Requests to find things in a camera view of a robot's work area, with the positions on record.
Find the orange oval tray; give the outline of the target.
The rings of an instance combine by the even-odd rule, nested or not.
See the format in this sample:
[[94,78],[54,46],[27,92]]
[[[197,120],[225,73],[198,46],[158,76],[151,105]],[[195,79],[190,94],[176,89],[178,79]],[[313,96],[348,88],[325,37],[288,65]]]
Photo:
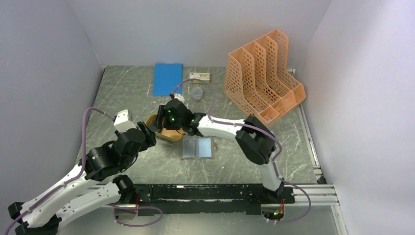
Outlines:
[[177,130],[167,130],[165,128],[159,129],[155,126],[155,120],[156,120],[157,114],[151,114],[145,124],[148,126],[148,128],[156,133],[156,136],[160,139],[177,142],[180,141],[183,138],[183,134]]

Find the grey VIP card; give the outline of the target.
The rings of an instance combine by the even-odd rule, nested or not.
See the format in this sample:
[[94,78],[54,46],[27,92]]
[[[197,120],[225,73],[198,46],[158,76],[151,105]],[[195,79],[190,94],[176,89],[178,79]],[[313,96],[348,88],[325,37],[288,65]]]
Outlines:
[[183,158],[197,157],[197,140],[184,139],[183,140]]

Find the grey card holder wallet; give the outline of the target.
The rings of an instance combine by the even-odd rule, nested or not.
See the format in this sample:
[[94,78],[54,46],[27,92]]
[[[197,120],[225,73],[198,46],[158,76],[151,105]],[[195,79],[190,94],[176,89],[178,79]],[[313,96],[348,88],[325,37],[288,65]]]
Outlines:
[[197,140],[197,157],[183,158],[183,140],[180,141],[180,159],[181,160],[201,160],[214,159],[215,144],[212,138],[185,138]]

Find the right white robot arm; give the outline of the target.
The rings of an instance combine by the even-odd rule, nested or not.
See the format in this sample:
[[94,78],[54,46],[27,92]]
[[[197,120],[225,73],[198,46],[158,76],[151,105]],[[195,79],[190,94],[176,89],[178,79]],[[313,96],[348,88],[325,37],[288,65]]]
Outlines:
[[183,102],[174,98],[160,105],[151,127],[156,130],[173,130],[189,136],[219,137],[237,142],[245,157],[260,171],[264,197],[275,203],[283,196],[284,180],[280,177],[275,160],[282,146],[257,117],[223,119],[209,113],[192,112]]

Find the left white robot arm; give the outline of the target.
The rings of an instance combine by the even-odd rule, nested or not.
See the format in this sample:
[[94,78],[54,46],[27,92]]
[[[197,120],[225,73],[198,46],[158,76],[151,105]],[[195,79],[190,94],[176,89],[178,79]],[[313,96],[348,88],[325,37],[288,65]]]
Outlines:
[[8,207],[18,235],[55,235],[71,221],[102,206],[128,204],[137,198],[133,181],[123,172],[139,152],[156,145],[156,134],[142,121],[116,128],[117,139],[92,148],[47,191]]

